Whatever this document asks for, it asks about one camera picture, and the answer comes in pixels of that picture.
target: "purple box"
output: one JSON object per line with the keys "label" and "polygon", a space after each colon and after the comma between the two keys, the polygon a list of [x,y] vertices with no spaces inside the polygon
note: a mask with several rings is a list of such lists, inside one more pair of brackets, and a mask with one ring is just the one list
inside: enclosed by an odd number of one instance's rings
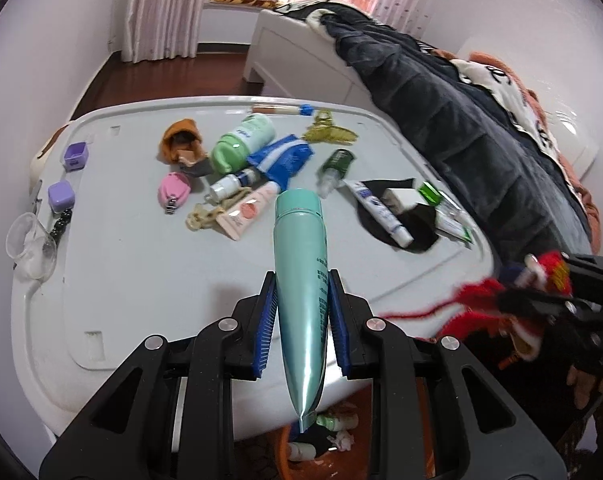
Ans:
{"label": "purple box", "polygon": [[66,148],[64,153],[64,168],[66,171],[80,170],[86,166],[88,160],[88,146],[86,142],[76,142]]}
{"label": "purple box", "polygon": [[75,193],[68,180],[60,180],[49,186],[48,203],[54,213],[61,213],[75,205]]}

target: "dark blanket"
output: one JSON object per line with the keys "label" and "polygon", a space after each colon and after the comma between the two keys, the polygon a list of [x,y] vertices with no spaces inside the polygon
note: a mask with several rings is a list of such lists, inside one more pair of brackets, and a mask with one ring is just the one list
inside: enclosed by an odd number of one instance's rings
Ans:
{"label": "dark blanket", "polygon": [[590,253],[584,209],[561,170],[520,133],[489,92],[411,36],[339,4],[287,14],[321,23],[374,104],[399,125],[473,215],[504,260],[550,250]]}

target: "green bottle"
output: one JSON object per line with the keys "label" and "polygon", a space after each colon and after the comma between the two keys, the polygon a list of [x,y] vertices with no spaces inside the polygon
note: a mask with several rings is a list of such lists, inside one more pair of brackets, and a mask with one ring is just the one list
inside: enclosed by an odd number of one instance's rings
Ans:
{"label": "green bottle", "polygon": [[246,158],[275,139],[273,122],[264,114],[251,114],[240,126],[217,141],[209,158],[217,173],[229,174],[246,168]]}
{"label": "green bottle", "polygon": [[317,194],[326,198],[337,187],[339,181],[345,177],[350,164],[355,160],[355,155],[348,150],[335,150],[319,170],[319,186]]}

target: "pink tube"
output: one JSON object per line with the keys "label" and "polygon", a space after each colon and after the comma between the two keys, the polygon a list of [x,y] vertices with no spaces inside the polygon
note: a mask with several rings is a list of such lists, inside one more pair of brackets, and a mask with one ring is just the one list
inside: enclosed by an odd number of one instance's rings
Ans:
{"label": "pink tube", "polygon": [[236,203],[228,212],[217,216],[217,223],[230,238],[237,241],[242,233],[259,216],[259,214],[275,199],[281,191],[275,182],[267,182],[249,194],[244,200]]}

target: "white tabletop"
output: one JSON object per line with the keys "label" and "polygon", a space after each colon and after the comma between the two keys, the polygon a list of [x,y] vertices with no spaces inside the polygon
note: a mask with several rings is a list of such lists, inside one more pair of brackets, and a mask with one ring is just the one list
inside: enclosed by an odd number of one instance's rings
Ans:
{"label": "white tabletop", "polygon": [[[40,284],[17,273],[12,297],[12,339],[18,376],[45,424],[60,434],[112,370],[147,336],[168,340],[196,335],[228,316],[241,298],[259,292],[274,268],[274,208],[267,209],[238,242],[221,232],[191,232],[188,212],[214,178],[200,179],[174,216],[156,198],[170,167],[157,159],[157,145],[173,122],[193,118],[210,150],[219,137],[249,113],[252,103],[301,104],[281,98],[212,97],[141,102],[97,110],[71,123],[57,140],[42,173],[38,217],[54,218],[46,190],[69,180],[77,203],[59,247],[55,272]],[[427,163],[394,126],[367,111],[312,103],[333,111],[335,122],[360,138],[349,178],[416,178],[436,181]],[[312,118],[272,116],[277,137],[302,135]],[[88,142],[86,168],[66,174],[66,146]],[[291,187],[315,189],[316,171],[337,148],[313,144],[315,155]],[[367,298],[373,312],[415,311],[448,298],[455,286],[488,276],[493,260],[484,235],[475,243],[441,238],[425,253],[395,250],[373,238],[357,220],[354,199],[335,190],[323,201],[329,268],[342,276],[347,292]],[[437,319],[402,327],[431,335],[454,307]],[[329,343],[323,406],[361,386],[346,381]],[[255,383],[233,384],[235,437],[246,438],[294,419],[278,330],[268,366]]]}

